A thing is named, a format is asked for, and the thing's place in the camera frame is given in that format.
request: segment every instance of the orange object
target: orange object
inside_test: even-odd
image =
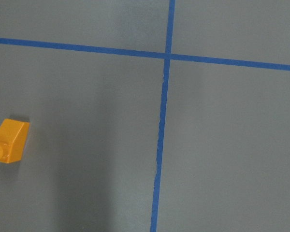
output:
[[[0,126],[0,162],[20,161],[29,130],[28,122],[5,119]]]

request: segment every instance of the gray tile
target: gray tile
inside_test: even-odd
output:
[[[168,0],[0,1],[0,37],[164,51]]]
[[[185,0],[173,53],[290,64],[290,0]]]
[[[0,123],[31,122],[0,164],[0,232],[149,231],[163,61],[0,45]]]
[[[158,231],[290,232],[290,72],[171,63]]]

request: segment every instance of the vertical blue line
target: vertical blue line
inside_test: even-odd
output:
[[[157,158],[156,158],[157,171],[156,171],[155,182],[154,182],[150,232],[157,231],[160,180],[161,180],[163,142],[164,142],[164,128],[165,128],[166,105],[167,105],[167,99],[168,99],[170,62],[171,62],[171,51],[172,51],[174,12],[175,12],[175,0],[170,0],[168,26],[167,26],[166,43],[165,43],[166,58],[164,59],[164,66],[163,66],[163,83],[162,83],[162,94],[161,94],[161,105],[160,105],[159,134],[158,134],[158,144],[157,144]]]

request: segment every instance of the orange block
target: orange block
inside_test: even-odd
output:
[[[29,130],[28,122],[5,119],[0,126],[0,162],[20,161]]]

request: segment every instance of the blue grid line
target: blue grid line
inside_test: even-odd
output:
[[[164,128],[165,128],[165,118],[166,118],[166,106],[167,106],[167,99],[168,99],[169,74],[170,74],[171,51],[172,51],[172,36],[173,36],[173,26],[174,26],[174,12],[175,12],[175,0],[170,0],[167,34],[166,34],[166,42],[165,42],[165,54],[167,55],[167,57],[164,59],[164,66],[163,66],[163,83],[162,83],[162,93],[161,93],[160,122],[159,122],[159,134],[158,134],[157,157],[156,157],[157,171],[156,171],[156,176],[155,176],[155,181],[154,181],[150,232],[157,231],[157,222],[158,222],[160,181],[161,181],[162,156],[163,156],[163,144],[164,144]]]
[[[118,48],[109,48],[109,47],[96,47],[96,46],[87,46],[87,45],[78,45],[78,44],[69,44],[69,43],[63,44],[63,43],[32,41],[32,40],[19,40],[19,39],[9,39],[9,38],[0,38],[0,44],[51,48],[51,49],[61,49],[61,50],[70,50],[70,51],[81,51],[81,52],[94,52],[94,53],[104,53],[104,54],[133,56],[133,57],[157,58],[157,59],[169,58],[170,60],[181,60],[181,61],[190,61],[190,62],[199,62],[199,63],[211,63],[211,64],[222,64],[222,65],[243,66],[243,67],[251,67],[251,68],[290,71],[290,65],[288,64],[277,64],[277,63],[256,62],[256,61],[240,60],[240,59],[225,59],[225,58],[171,54],[167,52],[168,51],[167,49],[170,49],[169,47],[166,47],[166,53],[161,53],[161,52],[147,52],[147,51],[118,49]]]

